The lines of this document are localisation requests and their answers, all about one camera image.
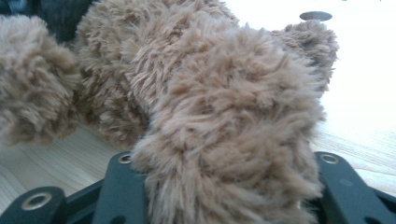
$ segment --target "light wood floor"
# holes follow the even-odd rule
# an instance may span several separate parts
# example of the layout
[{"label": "light wood floor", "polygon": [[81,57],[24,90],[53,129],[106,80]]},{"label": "light wood floor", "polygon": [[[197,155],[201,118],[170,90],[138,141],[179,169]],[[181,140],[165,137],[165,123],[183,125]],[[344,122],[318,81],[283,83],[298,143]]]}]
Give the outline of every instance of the light wood floor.
[{"label": "light wood floor", "polygon": [[[253,28],[281,29],[307,10],[326,10],[340,44],[330,91],[322,98],[328,120],[314,150],[347,159],[364,181],[396,196],[396,6],[375,1],[228,0]],[[58,186],[67,195],[104,177],[118,151],[88,128],[50,147],[0,148],[0,213],[26,190]]]}]

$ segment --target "brown fur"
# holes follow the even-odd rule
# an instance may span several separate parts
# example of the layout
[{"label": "brown fur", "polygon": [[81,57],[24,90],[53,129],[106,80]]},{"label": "brown fur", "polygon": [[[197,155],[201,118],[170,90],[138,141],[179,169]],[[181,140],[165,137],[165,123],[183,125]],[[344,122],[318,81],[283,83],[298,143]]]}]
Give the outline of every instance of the brown fur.
[{"label": "brown fur", "polygon": [[77,123],[74,55],[39,18],[0,16],[0,142],[50,143]]},{"label": "brown fur", "polygon": [[[320,195],[306,139],[337,50],[322,24],[270,33],[216,0],[107,0],[76,50],[102,134],[144,135],[132,155],[152,223],[315,222],[297,204]],[[123,104],[104,104],[114,91]]]}]

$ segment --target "wooden table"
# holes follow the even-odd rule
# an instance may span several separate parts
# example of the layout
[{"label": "wooden table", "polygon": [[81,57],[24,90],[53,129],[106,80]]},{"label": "wooden table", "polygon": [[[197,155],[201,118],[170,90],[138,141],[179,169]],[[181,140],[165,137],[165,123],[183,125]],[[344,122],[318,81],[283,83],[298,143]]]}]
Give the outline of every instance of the wooden table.
[{"label": "wooden table", "polygon": [[[396,196],[396,6],[386,1],[228,0],[253,28],[281,29],[307,10],[325,10],[340,44],[322,103],[314,150],[347,159],[365,182]],[[118,151],[81,127],[50,147],[0,147],[0,213],[26,190],[58,186],[66,195],[104,177]]]}]

